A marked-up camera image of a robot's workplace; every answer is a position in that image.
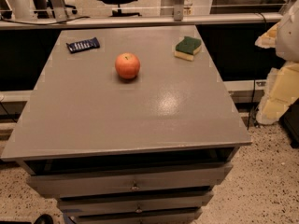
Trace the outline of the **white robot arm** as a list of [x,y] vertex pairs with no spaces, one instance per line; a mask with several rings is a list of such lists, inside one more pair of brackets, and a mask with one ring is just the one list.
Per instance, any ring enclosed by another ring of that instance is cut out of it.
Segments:
[[299,62],[299,0],[286,11],[278,24],[276,55],[285,61]]

